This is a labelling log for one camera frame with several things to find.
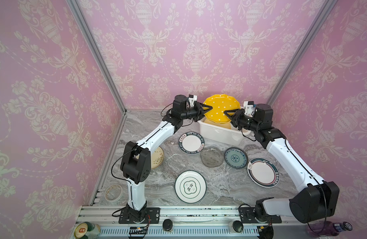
black round knob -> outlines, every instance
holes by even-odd
[[[232,223],[232,228],[236,231],[236,232],[242,232],[243,231],[243,223],[241,221],[234,221]]]
[[[170,219],[165,219],[162,223],[162,228],[164,231],[170,231],[173,228],[173,221]]]

plate with navy rim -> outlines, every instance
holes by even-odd
[[[206,181],[196,171],[183,172],[175,180],[175,193],[186,203],[199,202],[206,193]]]
[[[279,183],[279,172],[268,160],[255,158],[248,162],[248,175],[259,186],[273,187]]]
[[[248,157],[246,153],[240,148],[231,147],[225,151],[225,161],[231,167],[234,167],[236,169],[242,169],[246,167]]]
[[[184,153],[194,155],[203,149],[205,140],[197,132],[187,132],[181,135],[178,146]]]

yellow polka dot plate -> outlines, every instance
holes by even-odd
[[[231,120],[223,113],[233,109],[239,109],[239,102],[226,94],[215,94],[207,98],[205,105],[212,106],[212,110],[205,113],[207,119],[215,123],[228,123]]]

bottle cap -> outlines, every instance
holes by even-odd
[[[162,223],[162,229],[164,231],[170,231],[173,228],[173,221],[170,219],[165,219],[165,221]]]
[[[241,221],[234,221],[232,224],[232,228],[236,231],[236,232],[242,232],[243,231],[243,224]]]
[[[349,222],[346,222],[346,221],[344,221],[342,223],[342,228],[343,228],[344,231],[352,231],[353,230],[353,226]]]

can lid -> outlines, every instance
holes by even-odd
[[[342,228],[344,229],[344,231],[352,231],[353,230],[353,226],[349,223],[344,221],[342,223]]]
[[[164,231],[170,231],[173,228],[173,221],[170,219],[165,219],[165,221],[162,223],[162,228]]]
[[[76,239],[82,238],[87,233],[87,231],[88,225],[83,222],[76,227],[76,230],[74,231],[74,237]]]
[[[243,231],[243,223],[241,221],[234,221],[232,227],[236,232]]]

